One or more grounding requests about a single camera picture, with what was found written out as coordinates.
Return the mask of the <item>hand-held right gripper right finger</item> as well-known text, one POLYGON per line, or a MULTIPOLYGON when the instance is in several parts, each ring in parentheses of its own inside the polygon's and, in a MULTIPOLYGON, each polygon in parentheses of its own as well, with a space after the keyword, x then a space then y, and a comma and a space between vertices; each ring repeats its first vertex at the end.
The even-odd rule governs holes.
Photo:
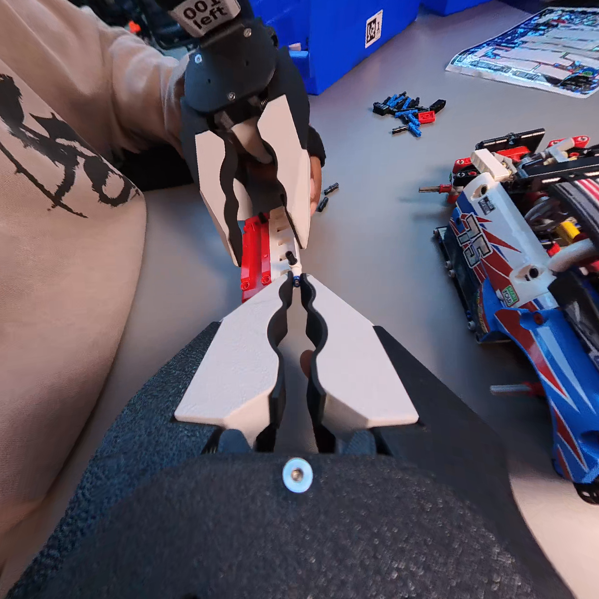
POLYGON ((374 325, 314 276, 302 275, 306 335, 314 345, 307 404, 314 432, 412 425, 419 418, 374 325))

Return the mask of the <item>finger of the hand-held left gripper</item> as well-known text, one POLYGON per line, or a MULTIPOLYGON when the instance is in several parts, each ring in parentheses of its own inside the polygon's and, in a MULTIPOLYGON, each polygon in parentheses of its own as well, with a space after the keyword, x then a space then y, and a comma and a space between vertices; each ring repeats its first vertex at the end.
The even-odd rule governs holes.
POLYGON ((243 233, 238 221, 250 218, 252 201, 246 187, 236 177, 238 156, 234 144, 225 137, 205 131, 195 136, 199 191, 233 263, 240 267, 243 233))
POLYGON ((285 207, 301 249, 307 247, 310 232, 310 158, 301 146, 285 95, 266 104, 257 123, 262 141, 272 149, 277 179, 285 191, 285 207))

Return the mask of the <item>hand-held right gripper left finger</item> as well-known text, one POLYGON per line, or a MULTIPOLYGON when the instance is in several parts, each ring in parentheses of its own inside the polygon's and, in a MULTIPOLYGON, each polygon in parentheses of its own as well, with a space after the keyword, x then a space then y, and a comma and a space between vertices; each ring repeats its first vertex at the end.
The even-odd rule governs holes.
POLYGON ((239 430, 253 447, 285 408, 284 368, 278 345, 288 332, 293 276, 285 275, 227 315, 174 417, 180 422, 239 430))

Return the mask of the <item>red and white lego panel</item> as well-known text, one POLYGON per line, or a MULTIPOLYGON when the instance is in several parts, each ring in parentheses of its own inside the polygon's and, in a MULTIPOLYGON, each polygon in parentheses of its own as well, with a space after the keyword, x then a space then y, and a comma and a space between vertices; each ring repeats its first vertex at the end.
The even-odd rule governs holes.
POLYGON ((299 245, 284 207, 259 213, 244 223, 241 302, 288 273, 302 275, 299 245))

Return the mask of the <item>person's left forearm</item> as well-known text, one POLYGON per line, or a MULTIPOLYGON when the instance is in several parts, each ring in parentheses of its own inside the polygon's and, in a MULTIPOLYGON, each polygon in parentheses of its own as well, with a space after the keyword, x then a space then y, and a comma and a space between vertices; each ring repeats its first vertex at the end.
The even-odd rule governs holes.
POLYGON ((161 144, 182 154, 186 64, 87 7, 1 1, 1 71, 16 75, 106 158, 161 144))

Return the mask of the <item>pile of small lego pieces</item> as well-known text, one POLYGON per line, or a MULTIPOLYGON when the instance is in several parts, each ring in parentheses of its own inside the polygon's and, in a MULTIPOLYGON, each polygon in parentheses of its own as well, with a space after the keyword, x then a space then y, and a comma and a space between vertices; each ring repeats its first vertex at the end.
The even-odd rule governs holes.
POLYGON ((429 106, 421 105, 420 97, 412 98, 407 92, 393 94, 381 102, 374 102, 372 112, 378 116, 393 116, 399 124, 391 135, 409 132, 414 138, 422 135, 422 125, 433 124, 438 113, 446 106, 446 100, 438 99, 429 106))

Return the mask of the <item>lego race car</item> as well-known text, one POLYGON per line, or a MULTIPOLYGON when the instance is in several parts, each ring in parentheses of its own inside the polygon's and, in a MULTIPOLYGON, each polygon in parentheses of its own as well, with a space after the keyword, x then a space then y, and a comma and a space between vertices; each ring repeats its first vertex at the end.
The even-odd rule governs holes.
POLYGON ((434 230, 477 342, 513 342, 536 382, 491 387, 546 400, 552 463, 598 504, 598 145, 540 144, 543 128, 481 141, 454 163, 434 230))

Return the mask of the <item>lego instruction booklet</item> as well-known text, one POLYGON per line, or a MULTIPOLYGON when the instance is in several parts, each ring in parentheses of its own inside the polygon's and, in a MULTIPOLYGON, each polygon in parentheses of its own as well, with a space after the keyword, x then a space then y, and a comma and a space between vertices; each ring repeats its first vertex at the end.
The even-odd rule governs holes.
POLYGON ((462 50, 446 71, 587 98, 598 90, 598 8, 545 8, 462 50))

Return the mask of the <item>blue plastic bin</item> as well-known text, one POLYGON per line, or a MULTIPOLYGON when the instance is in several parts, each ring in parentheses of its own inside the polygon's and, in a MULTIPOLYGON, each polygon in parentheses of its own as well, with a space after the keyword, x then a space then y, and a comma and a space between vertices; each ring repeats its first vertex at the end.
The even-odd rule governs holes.
POLYGON ((458 12, 488 4, 489 0, 421 1, 422 6, 439 16, 450 16, 458 12))
POLYGON ((318 95, 415 21, 420 1, 251 1, 318 95))

